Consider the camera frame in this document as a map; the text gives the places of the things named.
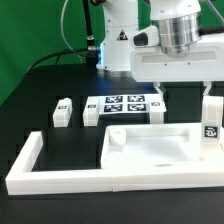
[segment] warning label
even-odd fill
[[[117,40],[128,40],[127,35],[125,34],[124,30],[121,31]]]

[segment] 3d printed part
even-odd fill
[[[67,127],[72,113],[72,101],[69,98],[59,100],[53,114],[54,127]]]

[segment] white plastic tray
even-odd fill
[[[110,142],[110,131],[125,129],[126,143]],[[102,168],[165,166],[199,161],[200,124],[110,126],[104,138]]]
[[[200,144],[201,124],[119,127],[127,145],[113,147],[108,127],[101,163],[110,168],[95,170],[32,172],[43,146],[41,132],[32,132],[6,177],[9,195],[224,186],[223,129],[221,141]]]

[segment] white tray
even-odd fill
[[[115,145],[110,131],[126,132],[126,142]],[[222,145],[201,143],[201,124],[109,126],[105,133],[101,168],[170,166],[189,162],[222,160]]]

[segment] black cable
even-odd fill
[[[74,50],[74,51],[72,51],[72,50],[63,50],[63,51],[60,51],[60,52],[53,53],[53,54],[47,55],[47,56],[45,56],[45,57],[42,57],[42,58],[40,58],[39,60],[37,60],[36,62],[34,62],[34,63],[27,69],[24,78],[27,77],[27,76],[30,74],[30,72],[31,72],[31,71],[32,71],[38,64],[40,64],[40,63],[42,63],[42,62],[44,62],[44,61],[46,61],[46,60],[48,60],[48,59],[51,59],[51,58],[54,58],[54,57],[58,57],[58,58],[57,58],[57,61],[56,61],[56,62],[58,63],[58,60],[60,59],[60,57],[61,57],[62,55],[66,55],[66,54],[78,54],[79,56],[85,58],[84,55],[79,54],[79,52],[84,52],[84,51],[88,51],[88,50],[87,50],[86,48],[81,48],[81,49],[77,49],[77,50]]]
[[[83,8],[84,8],[84,16],[85,16],[85,21],[86,21],[87,46],[88,47],[95,46],[95,40],[93,37],[88,0],[82,0],[82,4],[83,4]]]

